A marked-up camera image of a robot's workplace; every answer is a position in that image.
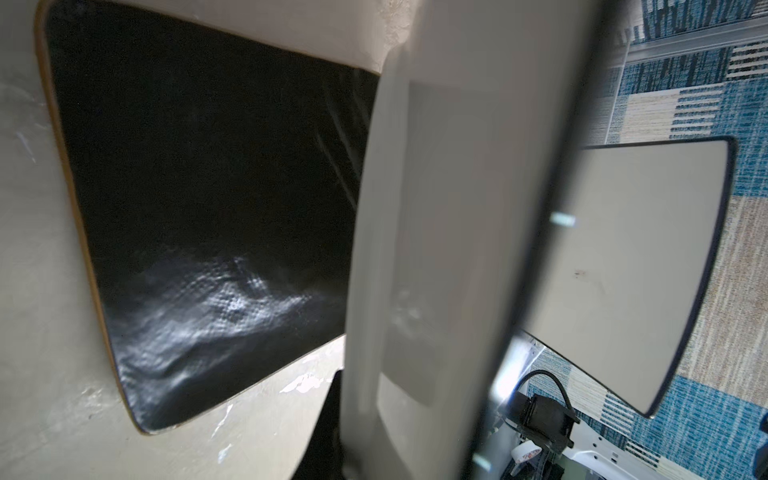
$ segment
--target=dark glossy surface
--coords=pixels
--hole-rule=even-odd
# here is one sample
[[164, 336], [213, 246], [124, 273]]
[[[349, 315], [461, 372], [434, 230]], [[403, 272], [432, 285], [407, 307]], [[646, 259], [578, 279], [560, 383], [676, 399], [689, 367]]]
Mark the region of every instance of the dark glossy surface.
[[377, 77], [109, 3], [57, 2], [45, 32], [137, 424], [183, 422], [343, 333]]

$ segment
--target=black mat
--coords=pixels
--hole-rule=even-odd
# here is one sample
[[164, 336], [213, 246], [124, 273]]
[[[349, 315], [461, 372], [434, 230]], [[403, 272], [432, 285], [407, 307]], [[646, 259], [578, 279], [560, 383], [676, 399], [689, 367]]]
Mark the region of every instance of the black mat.
[[137, 425], [190, 419], [343, 333], [378, 78], [104, 2], [55, 2], [44, 28]]

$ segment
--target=black cable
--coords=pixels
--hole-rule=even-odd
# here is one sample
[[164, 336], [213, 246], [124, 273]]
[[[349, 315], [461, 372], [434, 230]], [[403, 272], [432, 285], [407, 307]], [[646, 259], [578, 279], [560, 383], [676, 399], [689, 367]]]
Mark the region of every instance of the black cable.
[[512, 393], [517, 392], [523, 383], [526, 383], [528, 380], [532, 379], [536, 375], [546, 375], [549, 378], [553, 379], [554, 383], [557, 384], [558, 388], [560, 389], [560, 394], [563, 395], [563, 400], [565, 401], [565, 408], [567, 408], [568, 410], [571, 410], [574, 414], [576, 413], [573, 406], [571, 406], [571, 400], [568, 398], [568, 394], [565, 392], [565, 388], [563, 388], [563, 384], [560, 383], [560, 380], [558, 379], [557, 376], [555, 376], [554, 373], [548, 372], [547, 370], [533, 370], [528, 372], [523, 378], [520, 379], [518, 384], [515, 385], [515, 389], [512, 390]]

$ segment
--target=patterned carpet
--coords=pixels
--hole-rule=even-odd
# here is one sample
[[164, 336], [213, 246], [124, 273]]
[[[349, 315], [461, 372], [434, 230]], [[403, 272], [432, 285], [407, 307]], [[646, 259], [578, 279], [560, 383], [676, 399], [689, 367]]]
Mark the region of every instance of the patterned carpet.
[[[631, 41], [765, 14], [766, 0], [642, 0], [632, 9]], [[604, 92], [611, 103], [614, 93]], [[654, 419], [636, 415], [551, 351], [535, 368], [556, 372], [593, 428], [666, 477], [753, 478], [755, 451], [768, 441], [758, 430], [768, 412], [768, 42], [628, 65], [613, 115], [610, 103], [601, 113], [596, 143], [606, 127], [608, 143], [738, 139], [720, 252], [697, 327]], [[535, 380], [533, 390], [558, 397], [546, 379]]]

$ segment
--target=brown edge trim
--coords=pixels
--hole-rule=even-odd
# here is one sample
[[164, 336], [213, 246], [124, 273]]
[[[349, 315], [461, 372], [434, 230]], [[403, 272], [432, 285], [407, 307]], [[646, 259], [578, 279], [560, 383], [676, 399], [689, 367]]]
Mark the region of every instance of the brown edge trim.
[[[75, 224], [75, 226], [78, 229], [78, 239], [80, 240], [80, 248], [81, 248], [82, 253], [83, 253], [83, 260], [85, 261], [85, 270], [86, 270], [86, 273], [88, 275], [88, 286], [91, 289], [91, 298], [93, 299], [94, 308], [96, 309], [96, 317], [98, 318], [99, 327], [101, 329], [101, 335], [104, 337], [104, 344], [107, 347], [107, 354], [109, 356], [109, 363], [112, 365], [112, 372], [114, 374], [114, 380], [115, 380], [115, 383], [118, 384], [118, 391], [120, 392], [120, 397], [123, 399], [123, 406], [125, 407], [126, 411], [128, 412], [128, 416], [131, 418], [131, 422], [133, 422], [134, 427], [136, 427], [136, 430], [138, 430], [139, 433], [142, 434], [142, 435], [147, 435], [147, 436], [157, 435], [159, 433], [168, 432], [169, 430], [176, 429], [176, 428], [178, 428], [178, 427], [180, 427], [182, 425], [187, 424], [188, 422], [191, 422], [192, 420], [195, 420], [197, 417], [205, 415], [206, 413], [211, 412], [211, 411], [221, 407], [222, 405], [224, 405], [224, 404], [228, 403], [229, 401], [231, 401], [236, 396], [242, 394], [243, 392], [246, 392], [249, 389], [252, 389], [254, 386], [256, 386], [256, 385], [260, 384], [261, 382], [267, 380], [268, 378], [271, 378], [272, 376], [276, 375], [278, 372], [284, 370], [289, 365], [293, 364], [295, 361], [297, 361], [299, 359], [302, 359], [304, 356], [312, 354], [312, 352], [315, 352], [316, 350], [323, 348], [325, 345], [328, 345], [331, 342], [337, 341], [341, 336], [344, 336], [344, 334], [342, 334], [340, 336], [337, 336], [334, 339], [329, 340], [328, 342], [322, 344], [321, 346], [318, 346], [315, 349], [310, 350], [309, 352], [304, 353], [301, 356], [296, 357], [292, 362], [287, 363], [283, 367], [275, 370], [274, 372], [272, 372], [271, 374], [265, 376], [264, 378], [262, 378], [261, 380], [259, 380], [256, 383], [254, 383], [250, 387], [248, 387], [246, 389], [243, 389], [242, 391], [236, 393], [235, 395], [233, 395], [233, 396], [223, 400], [220, 403], [217, 403], [215, 406], [212, 406], [209, 409], [204, 410], [204, 411], [198, 413], [195, 416], [190, 417], [189, 419], [187, 419], [187, 420], [185, 420], [183, 422], [180, 422], [180, 423], [178, 423], [176, 425], [172, 425], [172, 426], [167, 427], [165, 429], [153, 430], [151, 432], [141, 428], [141, 426], [136, 421], [136, 417], [134, 417], [134, 414], [131, 411], [131, 407], [128, 406], [128, 400], [127, 400], [127, 397], [125, 396], [125, 391], [123, 390], [123, 384], [120, 381], [120, 375], [118, 373], [118, 366], [117, 366], [117, 364], [114, 361], [114, 354], [112, 352], [112, 344], [110, 343], [110, 340], [109, 340], [109, 333], [107, 331], [107, 323], [106, 323], [106, 321], [104, 319], [104, 311], [103, 311], [103, 309], [101, 307], [101, 297], [99, 296], [98, 285], [96, 283], [96, 273], [93, 270], [93, 263], [91, 262], [91, 254], [90, 254], [90, 251], [88, 250], [88, 237], [87, 237], [87, 235], [85, 233], [85, 226], [83, 224], [83, 219], [82, 219], [82, 216], [80, 214], [80, 206], [78, 204], [78, 198], [77, 198], [77, 194], [76, 194], [75, 188], [74, 188], [74, 179], [72, 178], [72, 170], [71, 170], [71, 167], [70, 167], [70, 164], [69, 164], [69, 156], [67, 154], [67, 145], [66, 145], [65, 138], [64, 138], [64, 131], [61, 128], [61, 117], [59, 116], [59, 112], [58, 112], [58, 102], [56, 100], [56, 90], [55, 90], [54, 85], [53, 85], [53, 74], [51, 73], [51, 57], [50, 57], [50, 55], [48, 53], [48, 42], [46, 41], [46, 38], [45, 38], [45, 22], [48, 19], [48, 10], [49, 10], [49, 8], [54, 3], [59, 2], [59, 1], [61, 1], [61, 0], [40, 0], [38, 2], [37, 10], [35, 11], [35, 25], [34, 25], [35, 54], [36, 54], [36, 56], [38, 58], [38, 67], [39, 67], [39, 70], [40, 70], [40, 79], [41, 79], [41, 82], [42, 82], [42, 85], [43, 85], [43, 92], [45, 93], [45, 100], [48, 103], [48, 113], [51, 115], [51, 125], [53, 126], [53, 133], [54, 133], [54, 137], [56, 139], [56, 148], [58, 149], [58, 154], [59, 154], [59, 157], [61, 158], [61, 169], [64, 171], [64, 178], [65, 178], [65, 180], [67, 182], [67, 192], [69, 194], [69, 200], [70, 200], [70, 205], [71, 205], [71, 208], [72, 208], [72, 216], [74, 218], [74, 224]], [[267, 46], [270, 46], [270, 47], [279, 48], [280, 50], [292, 51], [294, 53], [298, 53], [298, 54], [301, 54], [301, 55], [306, 55], [308, 57], [318, 58], [319, 60], [330, 61], [330, 62], [338, 64], [338, 65], [345, 65], [345, 66], [350, 67], [350, 68], [359, 68], [360, 70], [367, 71], [367, 72], [369, 72], [371, 74], [376, 75], [377, 77], [381, 76], [381, 72], [369, 70], [369, 69], [363, 68], [363, 67], [356, 67], [356, 66], [353, 66], [353, 65], [344, 64], [344, 63], [341, 63], [339, 61], [334, 61], [334, 60], [331, 60], [331, 59], [328, 59], [328, 58], [318, 57], [316, 55], [311, 55], [311, 54], [306, 53], [304, 51], [299, 51], [299, 50], [290, 49], [290, 48], [284, 48], [284, 47], [281, 47], [279, 45], [274, 45], [274, 44], [271, 44], [271, 43], [268, 43], [268, 42], [265, 42], [265, 41], [256, 40], [255, 38], [246, 37], [246, 36], [240, 35], [240, 34], [238, 34], [236, 32], [233, 32], [233, 31], [229, 31], [229, 30], [225, 30], [225, 29], [222, 29], [222, 28], [218, 28], [215, 25], [211, 25], [211, 24], [207, 24], [207, 23], [199, 22], [199, 21], [193, 21], [193, 20], [190, 20], [189, 18], [182, 18], [182, 17], [177, 17], [177, 16], [174, 16], [174, 15], [169, 15], [166, 12], [161, 12], [159, 10], [155, 10], [155, 9], [152, 9], [152, 8], [144, 8], [144, 7], [141, 7], [141, 6], [138, 6], [138, 5], [133, 5], [131, 3], [121, 2], [119, 0], [117, 0], [117, 1], [96, 0], [96, 1], [98, 1], [100, 3], [112, 3], [112, 4], [115, 4], [115, 5], [120, 5], [120, 6], [124, 6], [124, 7], [128, 7], [128, 8], [136, 8], [137, 10], [145, 10], [147, 12], [152, 12], [152, 13], [157, 14], [157, 15], [163, 15], [164, 17], [175, 18], [175, 19], [180, 20], [182, 22], [192, 23], [192, 24], [204, 27], [204, 28], [210, 28], [212, 30], [221, 31], [221, 32], [226, 33], [228, 35], [234, 35], [236, 37], [245, 38], [246, 40], [249, 40], [249, 41], [254, 41], [256, 43], [260, 43], [260, 44], [267, 45]]]
[[731, 197], [731, 190], [733, 189], [733, 172], [736, 169], [736, 154], [738, 152], [738, 144], [735, 137], [732, 137], [730, 135], [717, 135], [712, 137], [700, 137], [700, 138], [685, 138], [682, 140], [661, 140], [661, 141], [648, 141], [648, 142], [637, 142], [632, 144], [606, 144], [606, 145], [594, 145], [585, 147], [585, 150], [607, 150], [610, 148], [622, 148], [622, 147], [650, 147], [653, 145], [675, 145], [675, 144], [692, 144], [692, 143], [713, 143], [713, 142], [726, 142], [727, 146], [727, 158], [725, 161], [725, 171], [723, 172], [723, 189], [720, 191], [720, 205], [717, 210], [717, 217], [715, 219], [715, 224], [712, 232], [712, 240], [710, 242], [710, 249], [707, 253], [707, 259], [704, 261], [704, 266], [701, 271], [701, 278], [699, 280], [699, 286], [696, 291], [696, 296], [694, 297], [694, 301], [690, 308], [690, 313], [688, 314], [688, 320], [685, 325], [685, 329], [683, 330], [683, 334], [680, 336], [680, 342], [677, 344], [677, 349], [675, 350], [675, 354], [672, 357], [672, 361], [670, 362], [669, 369], [667, 369], [667, 374], [664, 376], [664, 380], [662, 380], [661, 384], [659, 384], [658, 392], [656, 393], [656, 396], [654, 397], [653, 402], [650, 404], [650, 407], [648, 408], [647, 412], [641, 412], [637, 407], [630, 404], [627, 400], [624, 400], [621, 398], [616, 392], [608, 388], [603, 382], [592, 376], [589, 372], [582, 369], [580, 366], [576, 365], [576, 363], [569, 360], [565, 355], [559, 353], [557, 350], [553, 349], [546, 343], [542, 342], [539, 338], [531, 335], [528, 333], [528, 335], [531, 335], [533, 338], [536, 339], [537, 342], [542, 344], [543, 346], [550, 349], [552, 352], [556, 353], [558, 356], [560, 356], [563, 360], [570, 363], [571, 365], [575, 366], [591, 379], [593, 379], [598, 385], [602, 386], [604, 389], [606, 389], [611, 395], [615, 396], [617, 399], [624, 402], [625, 405], [627, 405], [629, 408], [635, 411], [638, 415], [643, 416], [646, 419], [652, 419], [655, 417], [656, 413], [659, 411], [659, 408], [661, 407], [661, 403], [664, 400], [665, 395], [667, 394], [667, 390], [669, 390], [670, 385], [672, 384], [672, 380], [675, 377], [675, 374], [677, 373], [677, 367], [680, 365], [680, 361], [683, 359], [683, 354], [685, 353], [685, 349], [688, 345], [688, 341], [690, 340], [690, 335], [694, 331], [694, 327], [696, 326], [696, 323], [699, 318], [699, 313], [701, 311], [701, 306], [704, 302], [704, 297], [707, 294], [707, 290], [709, 288], [710, 279], [712, 277], [712, 270], [714, 269], [715, 261], [717, 260], [717, 252], [720, 249], [720, 239], [723, 236], [723, 227], [725, 225], [725, 217], [726, 213], [728, 211], [728, 205], [730, 203], [730, 197]]
[[109, 356], [109, 363], [112, 365], [114, 380], [118, 384], [118, 391], [120, 392], [120, 397], [123, 399], [123, 406], [128, 412], [128, 416], [131, 417], [131, 421], [136, 427], [136, 430], [142, 435], [150, 435], [151, 432], [143, 430], [136, 421], [131, 408], [128, 406], [128, 400], [125, 396], [123, 385], [120, 382], [118, 367], [114, 361], [114, 353], [112, 352], [112, 345], [109, 341], [109, 334], [107, 333], [107, 324], [104, 321], [104, 311], [101, 308], [101, 297], [99, 296], [98, 285], [96, 284], [96, 273], [94, 272], [93, 263], [91, 262], [91, 253], [88, 251], [88, 238], [85, 235], [83, 217], [80, 215], [80, 206], [78, 205], [77, 194], [74, 190], [74, 179], [72, 178], [72, 169], [69, 164], [69, 156], [67, 155], [64, 131], [61, 129], [61, 117], [58, 113], [56, 90], [54, 89], [53, 75], [51, 74], [51, 57], [48, 54], [48, 43], [45, 39], [45, 25], [48, 19], [48, 10], [51, 5], [57, 1], [59, 0], [40, 0], [37, 10], [35, 11], [35, 54], [38, 57], [40, 79], [43, 85], [43, 92], [45, 93], [45, 100], [48, 102], [48, 113], [51, 115], [51, 124], [56, 138], [56, 148], [58, 149], [58, 155], [61, 158], [61, 169], [64, 171], [64, 179], [67, 182], [67, 192], [69, 193], [69, 201], [72, 207], [74, 225], [78, 229], [78, 239], [80, 240], [80, 248], [83, 252], [83, 260], [85, 261], [88, 285], [91, 288], [91, 298], [94, 301], [94, 308], [96, 309], [96, 317], [98, 318], [99, 327], [101, 328], [101, 335], [104, 337], [104, 344], [107, 347], [107, 354]]

